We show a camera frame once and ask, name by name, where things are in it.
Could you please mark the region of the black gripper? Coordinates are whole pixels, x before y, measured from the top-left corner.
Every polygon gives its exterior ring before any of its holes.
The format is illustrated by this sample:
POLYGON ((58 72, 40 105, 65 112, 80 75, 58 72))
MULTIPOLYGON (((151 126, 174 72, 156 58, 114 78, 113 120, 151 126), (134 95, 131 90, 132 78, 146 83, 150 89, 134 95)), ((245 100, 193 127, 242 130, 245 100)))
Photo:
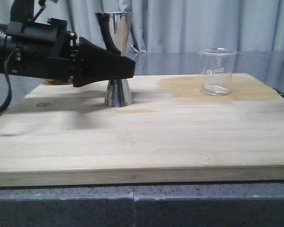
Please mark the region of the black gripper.
MULTIPOLYGON (((11 75, 67 81, 71 70, 71 33, 67 21, 51 18, 48 24, 11 21, 5 36, 5 55, 11 54, 11 75)), ((102 49, 84 37, 79 38, 73 86, 94 82, 130 79, 135 61, 102 49)))

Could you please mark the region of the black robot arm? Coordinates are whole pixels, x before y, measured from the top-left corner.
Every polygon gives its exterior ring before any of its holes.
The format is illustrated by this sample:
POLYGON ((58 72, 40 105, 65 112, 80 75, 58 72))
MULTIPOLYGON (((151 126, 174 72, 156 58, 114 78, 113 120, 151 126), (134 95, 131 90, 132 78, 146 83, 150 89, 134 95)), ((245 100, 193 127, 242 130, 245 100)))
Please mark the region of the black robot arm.
POLYGON ((133 77, 135 62, 67 29, 65 20, 35 22, 34 2, 16 0, 10 22, 0 24, 0 73, 73 81, 74 87, 133 77))

